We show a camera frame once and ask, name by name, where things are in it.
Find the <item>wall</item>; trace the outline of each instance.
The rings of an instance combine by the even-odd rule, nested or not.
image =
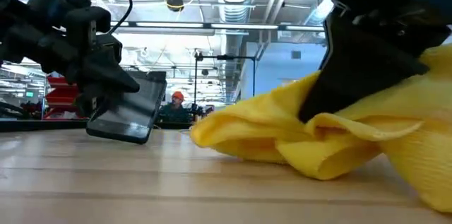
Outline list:
[[[246,44],[248,56],[254,56],[256,43]],[[301,59],[292,59],[292,50],[301,51]],[[272,43],[268,46],[256,69],[256,95],[281,86],[290,79],[299,79],[315,72],[325,55],[326,47],[315,44]],[[240,83],[241,99],[253,95],[253,62],[246,61]]]

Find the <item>pole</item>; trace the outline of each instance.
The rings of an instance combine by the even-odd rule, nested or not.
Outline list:
[[[253,97],[256,92],[256,59],[253,59]]]
[[[47,75],[44,79],[44,96],[42,97],[42,107],[41,107],[41,120],[44,119],[44,113],[45,113],[45,95],[47,92]]]
[[[198,54],[195,54],[195,100],[194,104],[196,105],[196,84],[198,81]]]

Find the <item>wooden table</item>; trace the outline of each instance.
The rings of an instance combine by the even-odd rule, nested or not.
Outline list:
[[[452,223],[376,159],[332,182],[197,148],[178,131],[149,143],[84,130],[2,134],[0,223]]]

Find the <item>ceiling light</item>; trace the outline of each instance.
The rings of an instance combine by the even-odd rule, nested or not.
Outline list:
[[[153,28],[202,28],[202,23],[136,23],[139,27],[153,27]]]
[[[212,23],[212,28],[215,29],[233,29],[233,30],[276,30],[277,25],[249,25],[249,24],[235,24],[235,23]]]
[[[285,27],[286,30],[300,30],[307,32],[318,32],[322,33],[325,30],[321,26],[303,26],[303,25],[288,25]]]
[[[312,14],[314,17],[312,20],[316,20],[316,23],[322,23],[333,8],[334,3],[331,0],[323,0]]]
[[[110,23],[111,26],[115,26],[116,24],[118,24],[118,22],[111,22],[111,23]],[[129,26],[129,23],[127,23],[127,22],[122,22],[121,26]]]

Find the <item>microfiber cloth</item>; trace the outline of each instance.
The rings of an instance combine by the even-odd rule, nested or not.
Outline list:
[[[452,212],[452,45],[428,49],[430,71],[301,123],[319,73],[210,114],[191,130],[200,147],[245,160],[287,163],[334,179],[385,153],[432,208]]]

